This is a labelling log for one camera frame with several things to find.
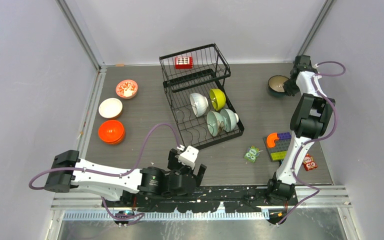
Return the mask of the dark blue glazed bowl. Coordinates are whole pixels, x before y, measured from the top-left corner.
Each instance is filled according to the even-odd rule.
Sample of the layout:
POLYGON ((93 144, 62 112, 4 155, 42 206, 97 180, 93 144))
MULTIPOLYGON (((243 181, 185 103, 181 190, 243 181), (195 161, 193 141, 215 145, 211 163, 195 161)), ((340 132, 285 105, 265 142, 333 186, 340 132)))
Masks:
POLYGON ((286 96, 284 89, 284 83, 289 78, 283 75, 274 75, 271 76, 267 81, 267 91, 268 93, 276 98, 281 98, 286 96))

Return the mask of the celadon bowl with flower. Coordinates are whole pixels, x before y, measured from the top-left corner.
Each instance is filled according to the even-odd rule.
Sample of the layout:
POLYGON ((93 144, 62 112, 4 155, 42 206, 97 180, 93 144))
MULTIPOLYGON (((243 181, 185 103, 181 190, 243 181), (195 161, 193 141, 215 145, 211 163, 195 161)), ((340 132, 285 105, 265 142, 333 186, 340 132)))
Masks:
POLYGON ((207 113, 206 124, 209 133, 213 137, 218 136, 222 131, 226 130, 226 118, 216 111, 211 110, 207 113))

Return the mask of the white bowl red floral pattern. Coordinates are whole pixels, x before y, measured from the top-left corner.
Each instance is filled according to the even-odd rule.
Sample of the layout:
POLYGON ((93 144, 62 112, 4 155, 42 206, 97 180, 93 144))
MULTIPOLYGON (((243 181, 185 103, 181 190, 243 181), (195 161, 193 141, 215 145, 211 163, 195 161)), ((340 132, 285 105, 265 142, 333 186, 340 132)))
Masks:
POLYGON ((139 86, 134 80, 125 79, 118 83, 115 92, 122 99, 131 99, 137 95, 138 89, 139 86))

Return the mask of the black wire dish rack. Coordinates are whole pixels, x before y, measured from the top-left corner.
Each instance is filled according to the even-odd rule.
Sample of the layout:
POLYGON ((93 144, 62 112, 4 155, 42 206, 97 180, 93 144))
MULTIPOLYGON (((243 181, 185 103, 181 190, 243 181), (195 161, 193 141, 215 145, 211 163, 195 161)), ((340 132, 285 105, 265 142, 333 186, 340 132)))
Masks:
POLYGON ((196 116, 190 94, 210 99, 210 90, 225 92, 225 80, 231 68, 215 43, 210 43, 159 57, 163 89, 183 144, 199 150, 238 138, 245 127, 239 122, 230 132, 212 136, 206 115, 196 116))

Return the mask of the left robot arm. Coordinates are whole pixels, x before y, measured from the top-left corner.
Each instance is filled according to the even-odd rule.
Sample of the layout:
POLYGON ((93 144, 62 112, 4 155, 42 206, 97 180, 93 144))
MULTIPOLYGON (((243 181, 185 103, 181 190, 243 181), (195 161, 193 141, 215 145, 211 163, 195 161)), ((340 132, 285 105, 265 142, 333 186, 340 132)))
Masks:
POLYGON ((44 189, 54 193, 78 190, 128 207, 133 195, 167 199, 189 196, 203 180, 207 167, 199 166, 194 174, 199 151, 188 146, 184 151, 171 149, 167 170, 149 166, 133 170, 97 164, 79 157, 76 150, 56 155, 44 189))

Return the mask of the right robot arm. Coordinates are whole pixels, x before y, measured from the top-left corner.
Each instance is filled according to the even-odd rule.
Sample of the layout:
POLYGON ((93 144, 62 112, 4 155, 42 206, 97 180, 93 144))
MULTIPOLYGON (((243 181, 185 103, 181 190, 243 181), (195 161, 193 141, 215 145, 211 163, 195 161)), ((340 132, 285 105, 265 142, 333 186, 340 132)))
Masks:
POLYGON ((285 158, 267 183, 265 198, 271 205, 281 205, 292 198, 304 158, 311 146, 322 139, 334 113, 335 100, 323 92, 320 78, 310 56, 295 57, 283 89, 288 96, 300 93, 301 97, 291 117, 291 141, 285 158))

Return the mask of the green owl toy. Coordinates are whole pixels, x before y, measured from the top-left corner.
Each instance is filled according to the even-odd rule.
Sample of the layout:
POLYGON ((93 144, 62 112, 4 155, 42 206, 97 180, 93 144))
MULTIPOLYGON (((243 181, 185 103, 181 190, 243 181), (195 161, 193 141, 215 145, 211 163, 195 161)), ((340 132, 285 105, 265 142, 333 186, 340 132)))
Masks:
POLYGON ((256 161, 256 159, 258 158, 259 154, 260 154, 261 150, 255 146, 250 146, 246 153, 244 154, 244 159, 251 162, 251 163, 254 163, 256 161))

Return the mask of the mint textured bowl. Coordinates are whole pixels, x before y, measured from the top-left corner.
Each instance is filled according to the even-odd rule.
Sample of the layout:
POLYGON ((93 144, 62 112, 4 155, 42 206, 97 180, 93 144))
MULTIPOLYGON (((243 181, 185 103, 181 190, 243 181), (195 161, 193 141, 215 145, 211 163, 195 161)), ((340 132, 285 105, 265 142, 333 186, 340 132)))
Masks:
POLYGON ((228 109, 228 108, 223 108, 220 110, 220 114, 224 117, 225 119, 225 128, 224 130, 226 132, 232 132, 238 122, 239 122, 239 116, 237 113, 235 113, 234 111, 228 109))

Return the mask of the white ribbed bowl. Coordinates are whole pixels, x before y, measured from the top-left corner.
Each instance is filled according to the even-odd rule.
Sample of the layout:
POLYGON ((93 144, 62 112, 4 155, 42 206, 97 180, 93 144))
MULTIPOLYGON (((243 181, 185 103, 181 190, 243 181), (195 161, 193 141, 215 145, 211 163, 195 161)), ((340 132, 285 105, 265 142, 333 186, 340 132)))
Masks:
POLYGON ((191 93, 189 95, 189 101, 196 117, 203 116, 209 107, 207 98, 200 93, 191 93))

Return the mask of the yellow-green bowl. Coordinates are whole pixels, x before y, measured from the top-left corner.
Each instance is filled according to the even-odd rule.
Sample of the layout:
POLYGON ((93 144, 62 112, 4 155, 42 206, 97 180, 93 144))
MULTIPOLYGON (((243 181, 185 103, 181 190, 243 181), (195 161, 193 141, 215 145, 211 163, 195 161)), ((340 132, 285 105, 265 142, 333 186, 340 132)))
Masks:
POLYGON ((225 93, 221 89, 219 88, 210 89, 209 97, 215 111, 220 111, 225 107, 227 99, 226 99, 225 93))

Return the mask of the orange curved block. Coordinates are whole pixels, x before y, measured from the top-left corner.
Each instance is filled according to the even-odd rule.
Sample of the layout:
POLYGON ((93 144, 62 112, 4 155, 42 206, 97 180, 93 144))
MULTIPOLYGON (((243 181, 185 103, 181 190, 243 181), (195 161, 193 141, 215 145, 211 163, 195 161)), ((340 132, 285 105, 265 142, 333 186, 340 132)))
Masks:
POLYGON ((276 146, 277 141, 279 141, 279 136, 277 132, 271 133, 266 138, 266 146, 271 149, 276 146))

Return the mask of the grey building block plate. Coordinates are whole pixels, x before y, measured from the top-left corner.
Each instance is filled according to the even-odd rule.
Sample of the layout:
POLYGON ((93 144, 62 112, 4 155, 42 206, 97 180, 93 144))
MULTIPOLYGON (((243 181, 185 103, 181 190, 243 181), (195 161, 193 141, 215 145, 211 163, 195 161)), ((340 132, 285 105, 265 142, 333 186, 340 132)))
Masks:
POLYGON ((290 132, 277 132, 279 141, 276 142, 274 148, 268 148, 266 145, 266 137, 263 137, 263 141, 269 156, 269 159, 272 162, 281 162, 286 157, 290 142, 292 140, 292 135, 290 132))

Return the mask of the red box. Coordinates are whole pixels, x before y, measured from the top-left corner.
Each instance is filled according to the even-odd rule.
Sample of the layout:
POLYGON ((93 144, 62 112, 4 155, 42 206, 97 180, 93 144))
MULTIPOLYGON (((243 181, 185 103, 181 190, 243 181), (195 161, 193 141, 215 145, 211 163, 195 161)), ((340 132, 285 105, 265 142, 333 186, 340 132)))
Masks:
POLYGON ((192 69, 194 67, 192 56, 177 56, 174 58, 174 67, 176 70, 192 69))

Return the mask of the red owl card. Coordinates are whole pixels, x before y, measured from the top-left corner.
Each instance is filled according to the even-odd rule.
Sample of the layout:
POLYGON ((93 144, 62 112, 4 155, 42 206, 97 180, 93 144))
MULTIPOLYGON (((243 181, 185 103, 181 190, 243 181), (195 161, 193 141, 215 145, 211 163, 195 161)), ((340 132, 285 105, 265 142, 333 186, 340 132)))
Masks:
POLYGON ((302 165, 304 169, 308 172, 311 170, 314 170, 318 167, 317 163, 315 162, 314 158, 310 154, 306 154, 303 161, 302 165))

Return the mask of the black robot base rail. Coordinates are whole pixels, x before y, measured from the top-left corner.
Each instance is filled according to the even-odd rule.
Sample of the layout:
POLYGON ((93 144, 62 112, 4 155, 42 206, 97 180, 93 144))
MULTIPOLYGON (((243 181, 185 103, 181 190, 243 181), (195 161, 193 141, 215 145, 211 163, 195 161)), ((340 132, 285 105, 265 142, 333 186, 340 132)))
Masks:
POLYGON ((190 195, 160 198, 124 193, 119 201, 106 200, 109 208, 130 208, 145 213, 214 213, 224 206, 226 213, 255 213, 263 207, 291 209, 298 203, 296 194, 288 201, 267 199, 265 185, 208 185, 200 186, 190 195))

